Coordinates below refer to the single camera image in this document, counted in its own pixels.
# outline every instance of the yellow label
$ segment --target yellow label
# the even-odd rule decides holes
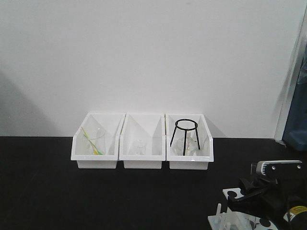
[[[289,213],[286,213],[283,218],[285,221],[292,221],[294,217],[296,217],[298,214],[302,212],[307,212],[307,207],[305,206],[295,206],[292,209],[289,210]]]
[[[305,207],[305,206],[295,206],[292,209],[290,209],[290,212],[292,212],[294,215],[298,215],[301,212],[307,212],[307,207]]]

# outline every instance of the black tabletop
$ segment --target black tabletop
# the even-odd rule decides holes
[[[72,138],[0,138],[1,230],[210,230],[224,188],[248,177],[250,164],[298,159],[270,139],[214,139],[207,171],[78,169]]]

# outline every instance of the storage bin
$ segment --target storage bin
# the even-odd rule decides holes
[[[88,113],[72,139],[71,160],[79,168],[114,169],[125,114]]]
[[[193,145],[196,145],[195,150],[187,151],[183,155],[183,141],[185,131],[176,129],[172,146],[170,146],[171,139],[175,130],[175,122],[180,119],[189,119],[197,123],[197,133],[199,139],[200,149],[197,147],[197,133],[195,130],[188,131],[193,140]],[[203,114],[166,114],[166,160],[169,161],[170,169],[195,169],[207,170],[208,163],[213,162],[213,138],[210,134],[208,125]],[[194,128],[193,122],[191,124],[183,123],[183,128]]]
[[[127,114],[120,137],[119,159],[124,167],[161,169],[165,161],[163,114]]]

